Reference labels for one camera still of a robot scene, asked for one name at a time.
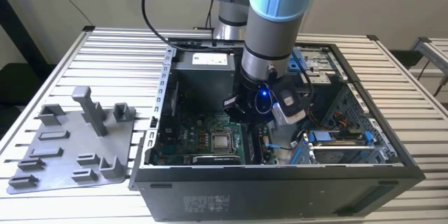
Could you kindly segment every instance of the aluminum slotted table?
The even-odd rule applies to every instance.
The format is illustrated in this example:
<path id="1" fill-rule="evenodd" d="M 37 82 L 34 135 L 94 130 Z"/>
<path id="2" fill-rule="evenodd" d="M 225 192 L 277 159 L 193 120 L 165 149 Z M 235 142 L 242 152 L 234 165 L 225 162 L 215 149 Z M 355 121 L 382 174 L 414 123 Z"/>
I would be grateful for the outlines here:
<path id="1" fill-rule="evenodd" d="M 448 76 L 448 39 L 421 37 L 411 50 L 418 51 Z"/>
<path id="2" fill-rule="evenodd" d="M 210 36 L 209 31 L 191 30 L 163 30 L 161 35 Z M 365 218 L 245 223 L 448 223 L 448 112 L 379 41 L 370 39 L 367 36 L 299 34 L 297 42 L 337 44 L 426 180 Z M 90 86 L 91 100 L 103 108 L 113 106 L 115 101 L 135 107 L 130 173 L 135 145 L 149 126 L 163 51 L 165 44 L 146 30 L 95 28 L 79 34 L 0 141 L 0 220 L 10 223 L 27 220 L 29 224 L 153 223 L 138 192 L 127 190 L 127 180 L 114 185 L 17 195 L 6 194 L 5 189 L 39 125 L 34 119 L 39 106 L 58 103 L 65 111 L 79 110 L 70 98 L 73 86 Z"/>

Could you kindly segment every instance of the sticker label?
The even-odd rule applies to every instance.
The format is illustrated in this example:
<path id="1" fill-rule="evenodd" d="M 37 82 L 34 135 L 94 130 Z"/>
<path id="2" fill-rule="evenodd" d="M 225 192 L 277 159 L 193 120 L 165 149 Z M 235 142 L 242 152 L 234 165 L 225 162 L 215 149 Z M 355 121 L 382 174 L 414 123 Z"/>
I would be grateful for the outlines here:
<path id="1" fill-rule="evenodd" d="M 193 65 L 226 65 L 226 54 L 193 54 Z"/>
<path id="2" fill-rule="evenodd" d="M 317 67 L 317 66 L 318 66 L 318 64 L 317 64 L 313 60 L 307 60 L 307 61 L 306 61 L 306 65 L 307 65 L 309 67 Z"/>
<path id="3" fill-rule="evenodd" d="M 226 212 L 230 196 L 183 196 L 185 212 Z"/>

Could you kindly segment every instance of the robotic arm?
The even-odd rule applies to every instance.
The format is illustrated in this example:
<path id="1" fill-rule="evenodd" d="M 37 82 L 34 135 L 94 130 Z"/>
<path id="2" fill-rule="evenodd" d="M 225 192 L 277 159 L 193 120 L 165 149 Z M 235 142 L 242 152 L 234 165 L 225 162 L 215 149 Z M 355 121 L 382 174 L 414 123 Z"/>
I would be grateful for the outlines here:
<path id="1" fill-rule="evenodd" d="M 283 77 L 309 0 L 218 0 L 249 6 L 242 53 L 241 87 L 223 101 L 223 111 L 239 122 L 275 119 L 293 124 L 305 117 L 309 100 L 298 98 Z"/>

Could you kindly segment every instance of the white wall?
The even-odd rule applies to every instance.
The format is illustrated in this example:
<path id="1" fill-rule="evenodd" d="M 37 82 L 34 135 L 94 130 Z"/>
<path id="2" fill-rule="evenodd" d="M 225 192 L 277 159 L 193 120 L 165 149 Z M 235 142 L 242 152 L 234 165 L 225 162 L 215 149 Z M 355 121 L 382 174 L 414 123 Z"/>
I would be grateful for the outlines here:
<path id="1" fill-rule="evenodd" d="M 83 17 L 67 0 L 9 1 L 43 56 L 57 62 L 86 24 Z M 145 28 L 139 0 L 73 2 L 97 26 Z M 147 0 L 146 9 L 155 27 L 191 28 L 202 26 L 207 3 Z M 301 32 L 375 34 L 387 48 L 409 49 L 418 36 L 448 38 L 445 13 L 448 0 L 313 0 Z"/>
<path id="2" fill-rule="evenodd" d="M 313 0 L 301 31 L 374 34 L 389 49 L 417 37 L 448 38 L 448 0 Z"/>
<path id="3" fill-rule="evenodd" d="M 139 0 L 71 0 L 95 26 L 145 28 Z M 9 0 L 21 22 L 50 62 L 57 62 L 86 25 L 67 0 Z M 209 1 L 147 0 L 146 13 L 155 27 L 202 26 Z M 217 19 L 213 9 L 213 22 Z"/>

